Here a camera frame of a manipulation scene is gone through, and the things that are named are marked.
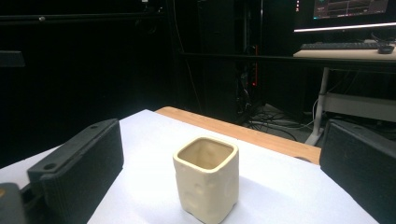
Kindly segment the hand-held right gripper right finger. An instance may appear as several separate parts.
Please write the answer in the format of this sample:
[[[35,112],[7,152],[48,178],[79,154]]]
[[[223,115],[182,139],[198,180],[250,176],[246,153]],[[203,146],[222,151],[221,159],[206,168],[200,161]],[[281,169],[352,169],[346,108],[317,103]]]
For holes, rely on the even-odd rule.
[[[379,224],[396,224],[396,142],[360,125],[331,119],[319,165]]]

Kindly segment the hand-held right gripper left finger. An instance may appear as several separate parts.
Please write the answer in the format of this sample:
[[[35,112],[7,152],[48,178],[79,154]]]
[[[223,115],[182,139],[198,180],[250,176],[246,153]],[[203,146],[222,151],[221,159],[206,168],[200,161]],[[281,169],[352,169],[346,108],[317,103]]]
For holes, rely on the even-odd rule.
[[[124,163],[117,119],[97,122],[28,169],[35,224],[87,224]]]

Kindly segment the cream square ceramic cup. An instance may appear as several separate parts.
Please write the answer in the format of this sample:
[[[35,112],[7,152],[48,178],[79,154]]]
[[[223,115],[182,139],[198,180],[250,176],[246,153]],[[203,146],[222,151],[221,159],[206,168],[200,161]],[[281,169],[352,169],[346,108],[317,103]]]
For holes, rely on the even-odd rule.
[[[205,224],[220,224],[239,197],[239,148],[201,136],[173,155],[182,208]]]

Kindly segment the white-legged office desk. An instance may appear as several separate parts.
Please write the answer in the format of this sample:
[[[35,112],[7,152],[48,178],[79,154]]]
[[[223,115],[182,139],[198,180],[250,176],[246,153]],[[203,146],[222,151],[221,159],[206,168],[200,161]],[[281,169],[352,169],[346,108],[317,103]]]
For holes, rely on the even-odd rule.
[[[319,62],[322,69],[308,145],[322,136],[327,113],[396,122],[396,50],[390,54],[376,49],[300,50],[293,56]]]

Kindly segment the white table cover sheet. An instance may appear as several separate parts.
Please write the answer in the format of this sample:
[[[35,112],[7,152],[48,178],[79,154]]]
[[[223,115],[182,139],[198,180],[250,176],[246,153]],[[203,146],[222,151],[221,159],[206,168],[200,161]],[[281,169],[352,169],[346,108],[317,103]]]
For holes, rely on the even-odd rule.
[[[239,148],[239,197],[220,224],[376,224],[313,163],[149,110],[119,123],[122,170],[87,224],[205,224],[182,208],[173,163],[201,136]],[[55,149],[0,169],[0,224],[34,223],[27,171]]]

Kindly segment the black keyboard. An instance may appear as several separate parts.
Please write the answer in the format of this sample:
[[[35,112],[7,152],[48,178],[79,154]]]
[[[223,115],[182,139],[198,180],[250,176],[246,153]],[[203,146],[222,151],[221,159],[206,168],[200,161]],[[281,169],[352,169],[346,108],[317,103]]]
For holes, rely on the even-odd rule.
[[[319,49],[378,49],[381,44],[378,43],[312,43],[302,44],[301,50],[319,50]]]

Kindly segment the computer monitor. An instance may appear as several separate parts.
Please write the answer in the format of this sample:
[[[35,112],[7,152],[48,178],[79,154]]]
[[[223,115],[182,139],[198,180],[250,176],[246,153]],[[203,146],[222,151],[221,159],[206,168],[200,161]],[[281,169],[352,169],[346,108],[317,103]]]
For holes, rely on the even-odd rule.
[[[396,0],[296,0],[294,33],[396,27]]]

